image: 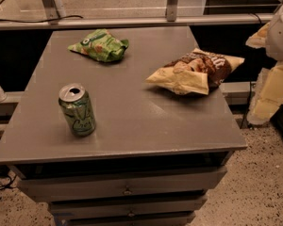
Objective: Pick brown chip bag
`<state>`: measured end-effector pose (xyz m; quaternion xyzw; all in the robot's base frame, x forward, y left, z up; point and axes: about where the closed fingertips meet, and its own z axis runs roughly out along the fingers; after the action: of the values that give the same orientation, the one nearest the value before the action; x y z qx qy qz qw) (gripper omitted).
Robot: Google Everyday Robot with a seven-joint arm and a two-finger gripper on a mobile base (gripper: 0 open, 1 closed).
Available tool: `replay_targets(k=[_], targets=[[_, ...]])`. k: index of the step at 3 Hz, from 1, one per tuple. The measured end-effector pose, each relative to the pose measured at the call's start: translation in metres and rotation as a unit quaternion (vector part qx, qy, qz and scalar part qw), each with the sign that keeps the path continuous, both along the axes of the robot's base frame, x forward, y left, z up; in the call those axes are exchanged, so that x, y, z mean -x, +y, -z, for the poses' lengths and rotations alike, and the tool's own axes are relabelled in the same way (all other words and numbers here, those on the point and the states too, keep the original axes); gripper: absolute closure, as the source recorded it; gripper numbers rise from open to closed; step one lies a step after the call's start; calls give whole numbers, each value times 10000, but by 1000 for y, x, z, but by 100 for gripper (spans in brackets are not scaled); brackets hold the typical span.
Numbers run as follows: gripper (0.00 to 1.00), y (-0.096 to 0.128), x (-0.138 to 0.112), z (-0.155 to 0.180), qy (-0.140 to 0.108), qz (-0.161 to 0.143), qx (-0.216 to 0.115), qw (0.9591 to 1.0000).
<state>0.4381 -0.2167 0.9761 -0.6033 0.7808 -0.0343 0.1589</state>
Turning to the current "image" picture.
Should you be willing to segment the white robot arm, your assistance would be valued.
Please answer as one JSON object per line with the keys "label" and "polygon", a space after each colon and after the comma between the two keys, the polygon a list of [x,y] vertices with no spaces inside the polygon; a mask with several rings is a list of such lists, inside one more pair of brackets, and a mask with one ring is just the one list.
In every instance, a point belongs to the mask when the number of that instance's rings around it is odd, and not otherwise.
{"label": "white robot arm", "polygon": [[270,21],[266,37],[266,54],[283,61],[283,5]]}

